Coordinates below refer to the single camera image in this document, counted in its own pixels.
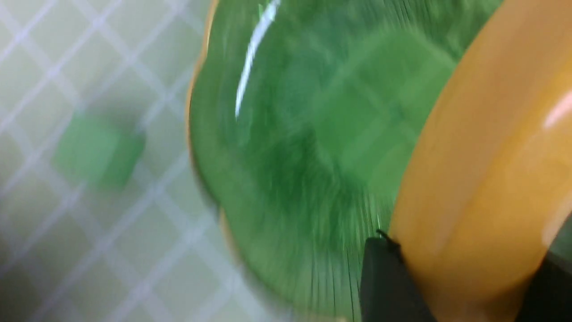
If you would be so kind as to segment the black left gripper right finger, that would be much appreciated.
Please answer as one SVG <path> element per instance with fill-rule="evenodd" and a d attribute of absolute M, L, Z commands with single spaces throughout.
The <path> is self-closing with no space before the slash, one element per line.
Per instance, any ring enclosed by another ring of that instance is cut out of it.
<path fill-rule="evenodd" d="M 572 320 L 572 266 L 559 254 L 547 253 L 526 292 L 517 322 Z"/>

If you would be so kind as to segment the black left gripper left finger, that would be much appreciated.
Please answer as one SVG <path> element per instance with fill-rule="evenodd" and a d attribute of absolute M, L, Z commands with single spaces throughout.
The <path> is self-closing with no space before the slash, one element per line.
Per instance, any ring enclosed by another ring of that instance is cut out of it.
<path fill-rule="evenodd" d="M 366 239 L 360 278 L 363 322 L 435 322 L 403 261 L 400 245 L 382 230 Z"/>

